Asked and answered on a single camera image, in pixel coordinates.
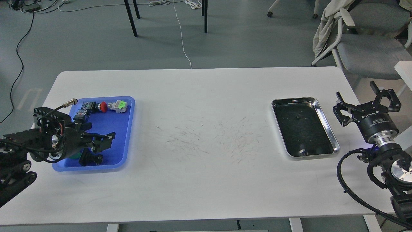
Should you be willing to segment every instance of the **blue tray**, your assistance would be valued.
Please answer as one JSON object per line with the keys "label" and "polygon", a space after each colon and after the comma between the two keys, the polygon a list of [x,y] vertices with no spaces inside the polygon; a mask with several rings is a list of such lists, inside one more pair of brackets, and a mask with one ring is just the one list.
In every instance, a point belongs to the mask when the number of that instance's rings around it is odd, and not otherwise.
{"label": "blue tray", "polygon": [[127,150],[129,149],[129,138],[131,130],[131,122],[133,120],[133,112],[135,101],[132,97],[95,97],[79,99],[76,105],[70,109],[70,117],[74,117],[77,110],[82,107],[83,102],[115,102],[123,100],[127,102],[127,111],[123,114],[116,113],[113,110],[107,110],[106,113],[95,113],[89,117],[89,122],[92,123],[92,128],[87,130],[88,133],[98,133],[106,135],[111,132],[116,132],[115,138],[112,140],[112,147],[100,152],[103,155],[103,162],[97,166],[81,166],[79,159],[64,159],[58,163],[54,163],[53,169],[58,172],[64,171],[81,171],[81,170],[106,170],[120,167],[127,158]]}

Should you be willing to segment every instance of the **stainless steel tray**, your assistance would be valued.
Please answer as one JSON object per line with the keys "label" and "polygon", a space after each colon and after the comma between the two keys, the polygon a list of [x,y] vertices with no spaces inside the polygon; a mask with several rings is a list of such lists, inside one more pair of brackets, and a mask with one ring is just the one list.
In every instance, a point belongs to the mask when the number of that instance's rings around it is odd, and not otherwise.
{"label": "stainless steel tray", "polygon": [[340,147],[318,100],[312,97],[272,101],[283,144],[295,158],[335,154]]}

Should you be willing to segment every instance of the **gray floor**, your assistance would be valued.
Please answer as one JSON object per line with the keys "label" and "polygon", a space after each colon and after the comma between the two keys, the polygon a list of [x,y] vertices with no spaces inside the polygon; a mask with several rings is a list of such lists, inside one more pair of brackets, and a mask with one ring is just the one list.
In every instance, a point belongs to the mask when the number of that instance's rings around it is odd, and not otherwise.
{"label": "gray floor", "polygon": [[[324,2],[327,1],[321,1],[321,11]],[[51,2],[43,0],[42,3],[47,5]],[[62,9],[116,3],[123,1],[72,0]],[[185,51],[192,67],[203,69],[310,66],[314,59],[311,50],[312,39],[319,25],[319,19],[311,18],[314,0],[281,1],[274,11],[274,16],[268,18],[267,9],[272,3],[273,0],[209,1],[208,34],[203,33],[200,9],[192,10],[182,2],[176,3],[177,14],[182,24]],[[138,38],[132,35],[124,6],[36,14],[30,34],[19,47],[25,69],[13,90],[15,110],[0,124],[0,135],[31,127],[33,108],[43,104],[60,72],[190,68],[182,51],[180,29],[173,4],[139,7],[142,18],[135,20]],[[0,1],[0,120],[12,108],[9,91],[21,68],[15,53],[16,45],[28,30],[31,17],[31,14],[10,10],[5,1]],[[318,64],[334,65],[332,57]],[[348,81],[352,85],[355,83],[354,80],[355,77],[348,75]],[[75,88],[79,84],[81,83],[72,83],[68,80],[67,87]],[[396,89],[402,85],[402,81],[378,82],[378,85]],[[361,102],[372,99],[371,91],[363,91],[369,88],[367,80],[361,81],[353,88]],[[401,97],[401,101],[408,99],[411,99],[410,90]],[[401,124],[401,130],[411,124],[411,106],[404,104],[404,108],[404,113],[396,119],[396,123]],[[302,224],[306,232],[367,231],[362,217],[307,218],[302,220]],[[243,230],[290,231],[287,219],[243,220],[241,225]],[[0,231],[97,232],[105,231],[105,228],[106,224],[38,225],[0,227]],[[237,225],[235,220],[206,220],[130,223],[122,224],[120,227],[122,232],[184,230],[237,230]],[[398,227],[389,222],[384,226],[385,232],[398,230]]]}

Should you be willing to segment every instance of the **office chair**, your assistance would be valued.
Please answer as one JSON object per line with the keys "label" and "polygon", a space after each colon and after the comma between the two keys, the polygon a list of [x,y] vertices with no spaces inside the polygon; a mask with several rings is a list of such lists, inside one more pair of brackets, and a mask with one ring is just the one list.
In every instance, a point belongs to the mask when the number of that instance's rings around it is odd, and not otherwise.
{"label": "office chair", "polygon": [[[344,66],[350,73],[375,79],[401,79],[395,65],[398,61],[412,60],[406,51],[412,43],[409,11],[397,5],[396,1],[366,0],[356,5],[350,14],[346,9],[340,9],[334,18],[338,27],[336,39],[316,57],[312,66],[332,52],[337,67],[343,69]],[[401,31],[407,26],[408,39],[402,46],[396,39],[385,36],[343,34],[344,26],[383,33]],[[403,85],[398,96],[406,87]]]}
{"label": "office chair", "polygon": [[[273,9],[275,9],[276,5],[278,4],[279,0],[276,0],[272,6],[269,7],[267,10],[267,16],[270,18],[273,15]],[[315,9],[313,10],[312,18],[316,19],[318,17],[318,9],[319,9],[319,0],[315,0]]]}

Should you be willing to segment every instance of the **green part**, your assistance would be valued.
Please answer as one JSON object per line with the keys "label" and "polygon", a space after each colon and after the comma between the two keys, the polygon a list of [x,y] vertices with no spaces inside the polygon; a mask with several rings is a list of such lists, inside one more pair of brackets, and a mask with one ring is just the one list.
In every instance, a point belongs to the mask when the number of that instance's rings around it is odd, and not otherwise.
{"label": "green part", "polygon": [[126,102],[125,101],[120,101],[119,102],[119,109],[122,109],[126,106]]}
{"label": "green part", "polygon": [[80,156],[82,156],[82,154],[81,154],[80,152],[78,152],[78,153],[76,153],[76,154],[74,154],[74,155],[70,156],[69,158],[70,158],[70,159],[79,159],[79,158],[80,158]]}

